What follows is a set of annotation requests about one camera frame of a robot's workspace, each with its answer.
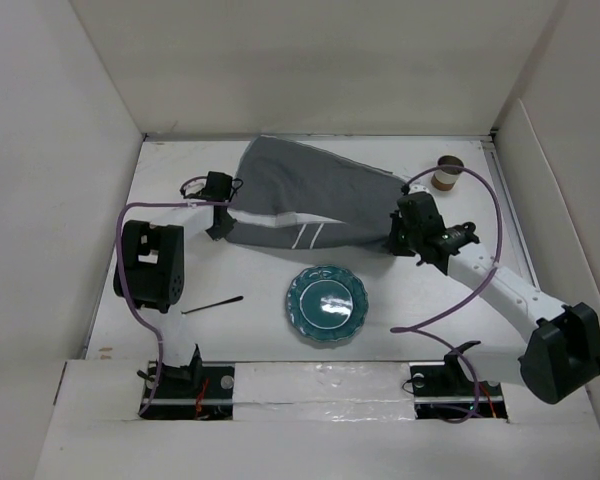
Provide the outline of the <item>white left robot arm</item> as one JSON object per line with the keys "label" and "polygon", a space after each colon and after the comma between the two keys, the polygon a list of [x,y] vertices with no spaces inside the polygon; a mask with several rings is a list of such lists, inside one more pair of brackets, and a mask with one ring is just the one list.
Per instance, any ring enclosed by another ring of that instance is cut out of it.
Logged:
{"label": "white left robot arm", "polygon": [[210,171],[180,187],[176,202],[132,202],[116,221],[113,288],[136,321],[150,330],[168,384],[181,396],[202,387],[202,371],[191,362],[195,342],[184,334],[184,316],[175,310],[185,290],[185,244],[199,234],[225,238],[236,220],[228,207],[243,181]]}

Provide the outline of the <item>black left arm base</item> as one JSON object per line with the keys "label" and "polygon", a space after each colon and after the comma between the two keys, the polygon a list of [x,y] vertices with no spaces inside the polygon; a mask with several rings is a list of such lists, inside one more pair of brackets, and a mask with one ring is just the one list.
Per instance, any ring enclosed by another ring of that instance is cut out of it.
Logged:
{"label": "black left arm base", "polygon": [[136,375],[144,382],[139,417],[144,420],[225,421],[233,419],[235,365],[204,362],[196,346],[191,362],[163,366],[154,386],[157,362]]}

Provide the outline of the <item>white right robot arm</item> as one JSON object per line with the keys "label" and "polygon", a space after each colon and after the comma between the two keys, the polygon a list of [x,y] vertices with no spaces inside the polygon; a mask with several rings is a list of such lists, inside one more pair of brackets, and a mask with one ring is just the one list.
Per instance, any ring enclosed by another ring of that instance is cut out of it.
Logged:
{"label": "white right robot arm", "polygon": [[418,256],[471,289],[524,343],[501,348],[472,340],[451,350],[442,369],[448,390],[463,394],[478,380],[514,383],[554,405],[600,376],[600,325],[590,306],[569,306],[500,265],[480,243],[474,223],[446,226],[426,192],[399,199],[391,219],[391,253]]}

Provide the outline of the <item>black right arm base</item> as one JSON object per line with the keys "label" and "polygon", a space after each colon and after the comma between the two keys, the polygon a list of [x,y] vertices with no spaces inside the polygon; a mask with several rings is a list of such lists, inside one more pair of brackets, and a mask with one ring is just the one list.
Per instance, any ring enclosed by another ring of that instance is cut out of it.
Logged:
{"label": "black right arm base", "polygon": [[457,424],[466,416],[478,420],[508,419],[501,386],[482,381],[476,397],[473,380],[464,373],[463,366],[453,352],[440,361],[409,364],[409,376],[401,389],[413,397],[417,420]]}

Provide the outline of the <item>grey cloth placemat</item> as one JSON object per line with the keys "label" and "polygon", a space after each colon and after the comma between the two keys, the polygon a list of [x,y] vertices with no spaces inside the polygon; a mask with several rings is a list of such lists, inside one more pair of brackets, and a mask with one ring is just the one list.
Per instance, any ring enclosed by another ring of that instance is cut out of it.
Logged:
{"label": "grey cloth placemat", "polygon": [[261,136],[243,153],[243,181],[226,240],[284,250],[381,252],[404,185],[400,177],[326,150]]}

